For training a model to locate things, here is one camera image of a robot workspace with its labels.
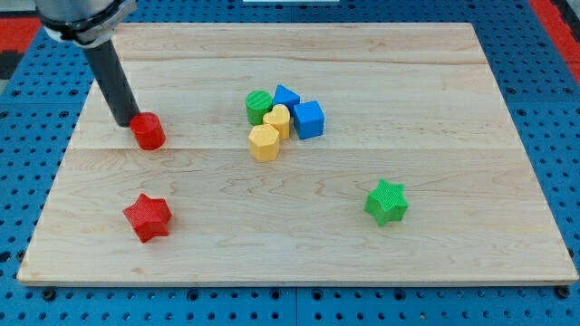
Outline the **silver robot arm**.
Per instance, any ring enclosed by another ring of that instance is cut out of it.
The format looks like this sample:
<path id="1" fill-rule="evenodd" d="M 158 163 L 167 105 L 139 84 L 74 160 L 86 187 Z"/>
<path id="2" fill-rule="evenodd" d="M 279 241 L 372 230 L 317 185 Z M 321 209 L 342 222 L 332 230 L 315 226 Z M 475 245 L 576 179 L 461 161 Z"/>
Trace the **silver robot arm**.
<path id="1" fill-rule="evenodd" d="M 137 10 L 136 0 L 35 0 L 44 30 L 56 42 L 83 49 L 108 42 L 115 28 Z"/>

